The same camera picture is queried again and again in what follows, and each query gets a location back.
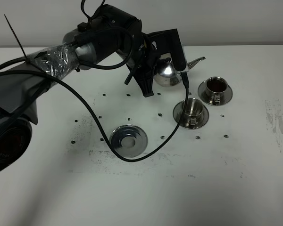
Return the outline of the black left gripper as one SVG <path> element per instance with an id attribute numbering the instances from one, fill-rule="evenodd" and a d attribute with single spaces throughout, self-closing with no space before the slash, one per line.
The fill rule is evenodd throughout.
<path id="1" fill-rule="evenodd" d="M 114 70 L 126 65 L 143 96 L 153 96 L 156 52 L 141 20 L 108 4 L 86 17 L 87 22 L 77 26 L 79 68 Z"/>

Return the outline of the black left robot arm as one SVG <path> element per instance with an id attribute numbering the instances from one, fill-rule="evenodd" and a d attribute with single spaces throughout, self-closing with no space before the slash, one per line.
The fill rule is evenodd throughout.
<path id="1" fill-rule="evenodd" d="M 102 3 L 87 21 L 67 33 L 63 44 L 0 65 L 0 172 L 19 159 L 37 124 L 36 100 L 72 71 L 129 69 L 144 96 L 152 94 L 147 74 L 153 45 L 136 17 Z"/>

